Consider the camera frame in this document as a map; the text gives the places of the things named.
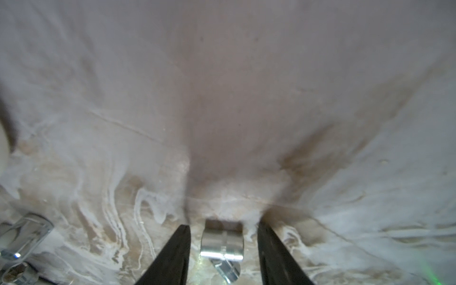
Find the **lone chrome socket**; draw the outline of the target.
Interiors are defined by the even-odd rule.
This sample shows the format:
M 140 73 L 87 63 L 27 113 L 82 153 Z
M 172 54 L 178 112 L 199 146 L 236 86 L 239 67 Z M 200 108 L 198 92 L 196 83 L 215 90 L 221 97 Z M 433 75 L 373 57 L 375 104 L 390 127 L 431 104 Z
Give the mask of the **lone chrome socket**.
M 243 223 L 207 219 L 201 237 L 199 254 L 212 260 L 243 261 Z

